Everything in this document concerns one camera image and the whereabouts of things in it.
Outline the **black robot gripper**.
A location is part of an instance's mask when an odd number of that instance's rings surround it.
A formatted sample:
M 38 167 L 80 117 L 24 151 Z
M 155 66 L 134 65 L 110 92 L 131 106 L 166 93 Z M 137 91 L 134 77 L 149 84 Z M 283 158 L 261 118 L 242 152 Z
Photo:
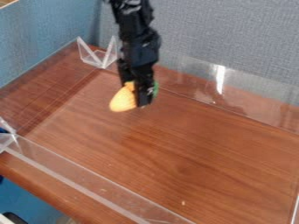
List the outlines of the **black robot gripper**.
M 122 41 L 116 61 L 122 85 L 135 80 L 137 106 L 155 97 L 154 64 L 159 60 L 162 38 L 151 26 L 155 19 L 150 0 L 106 0 L 111 6 Z

